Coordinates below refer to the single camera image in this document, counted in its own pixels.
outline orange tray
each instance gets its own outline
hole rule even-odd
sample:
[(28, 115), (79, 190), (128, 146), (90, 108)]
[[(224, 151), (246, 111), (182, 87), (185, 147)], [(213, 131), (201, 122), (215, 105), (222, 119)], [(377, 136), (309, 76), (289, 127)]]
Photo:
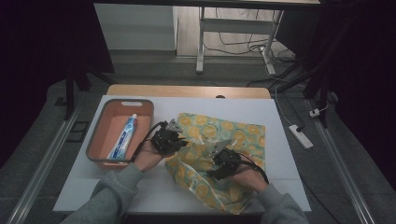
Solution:
[[(127, 166), (134, 155), (137, 146), (149, 132), (154, 113), (154, 104), (150, 100), (111, 99), (101, 111), (101, 115), (87, 146), (88, 159), (102, 168), (123, 168)], [(137, 115), (134, 134), (128, 145), (124, 160), (108, 159), (107, 155), (117, 142), (129, 117)]]

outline white table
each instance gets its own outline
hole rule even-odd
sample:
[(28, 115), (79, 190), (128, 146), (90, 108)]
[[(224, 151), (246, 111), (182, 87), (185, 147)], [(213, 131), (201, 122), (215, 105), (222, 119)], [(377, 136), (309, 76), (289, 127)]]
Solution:
[[(266, 173), (270, 182), (281, 193), (288, 192), (304, 211), (311, 210), (274, 100), (105, 95), (92, 124), (98, 120), (100, 108), (110, 98), (152, 101), (154, 103), (152, 124), (175, 119), (181, 112), (190, 112), (219, 119), (265, 125)], [(92, 132), (93, 125), (87, 132), (86, 139), (53, 208), (55, 212), (71, 213), (79, 209), (90, 199), (96, 183), (108, 172), (90, 161), (85, 154)], [(134, 197), (127, 211), (128, 214), (223, 214), (206, 207), (191, 192), (178, 186), (164, 167), (163, 161), (145, 173), (138, 187), (139, 192)], [(253, 197), (243, 213), (262, 213), (263, 210)]]

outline metal frame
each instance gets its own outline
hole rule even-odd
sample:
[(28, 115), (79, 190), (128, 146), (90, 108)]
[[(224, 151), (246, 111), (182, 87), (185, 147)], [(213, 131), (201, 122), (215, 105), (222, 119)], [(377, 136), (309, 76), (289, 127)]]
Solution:
[[(309, 109), (314, 109), (308, 100), (305, 100), (305, 103)], [(334, 164), (335, 170), (340, 176), (341, 181), (343, 182), (344, 188), (346, 192), (349, 194), (350, 199), (352, 201), (353, 206), (355, 207), (356, 214), (358, 215), (361, 223), (364, 224), (374, 224), (374, 217), (366, 203), (364, 201), (363, 196), (361, 195), (361, 191), (356, 185), (351, 173), (349, 172), (347, 165), (344, 162), (343, 157), (341, 156), (337, 145), (332, 139), (332, 135), (329, 130), (323, 127), (323, 124), (319, 119), (314, 119), (315, 125), (317, 126), (318, 133), (324, 143), (324, 146), (329, 153), (329, 157)]]
[(179, 7), (229, 7), (251, 8), (271, 10), (298, 10), (298, 11), (321, 11), (328, 8), (339, 8), (343, 4), (321, 4), (305, 1), (255, 1), (255, 0), (94, 0), (94, 3), (123, 4), (123, 5), (146, 5), (146, 6), (179, 6)]
[(274, 41), (277, 27), (280, 23), (282, 14), (283, 10), (278, 11), (273, 21), (206, 19), (205, 7), (201, 7), (196, 73), (202, 74), (204, 72), (204, 32), (220, 32), (235, 34), (269, 35), (268, 42), (265, 48), (261, 47), (261, 51), (268, 74), (274, 75), (276, 71), (271, 63), (269, 52)]
[(62, 146), (64, 145), (64, 141), (66, 140), (67, 135), (73, 127), (73, 124), (81, 110), (81, 106), (84, 103), (84, 100), (85, 94), (83, 95), (82, 99), (79, 100), (78, 106), (70, 115), (69, 120), (64, 120), (62, 122), (61, 127), (53, 138), (51, 144), (49, 145), (46, 154), (44, 155), (41, 162), (38, 164), (38, 167), (36, 168), (35, 173), (29, 181), (29, 184), (27, 185), (22, 196), (20, 197), (20, 200), (14, 208), (14, 211), (11, 213), (7, 224), (23, 223), (24, 220), (27, 218), (39, 191), (41, 190), (44, 182), (47, 179), (48, 174), (50, 173), (50, 169), (52, 168), (53, 163), (55, 163), (55, 160), (58, 157)]

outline patterned cloth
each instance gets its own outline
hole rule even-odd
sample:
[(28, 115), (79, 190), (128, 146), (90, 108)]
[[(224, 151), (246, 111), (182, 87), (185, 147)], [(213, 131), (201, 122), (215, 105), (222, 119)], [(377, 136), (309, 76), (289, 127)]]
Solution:
[(265, 170), (265, 127), (190, 113), (179, 114), (177, 123), (183, 130), (180, 136), (189, 143), (175, 156), (166, 159), (169, 173), (176, 183), (193, 192), (205, 205), (240, 214), (253, 190), (228, 178), (216, 180), (210, 177), (206, 171), (218, 167), (209, 152), (217, 142), (231, 139), (228, 149), (249, 156)]

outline gray sleeve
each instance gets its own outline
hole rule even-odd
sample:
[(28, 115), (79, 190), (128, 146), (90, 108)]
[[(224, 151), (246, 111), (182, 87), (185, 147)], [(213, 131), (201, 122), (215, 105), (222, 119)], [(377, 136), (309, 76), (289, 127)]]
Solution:
[(258, 199), (265, 208), (261, 224), (308, 223), (303, 210), (291, 196), (280, 194), (272, 184), (258, 194)]
[(143, 174), (131, 163), (98, 182), (88, 202), (62, 223), (114, 223), (128, 209)]

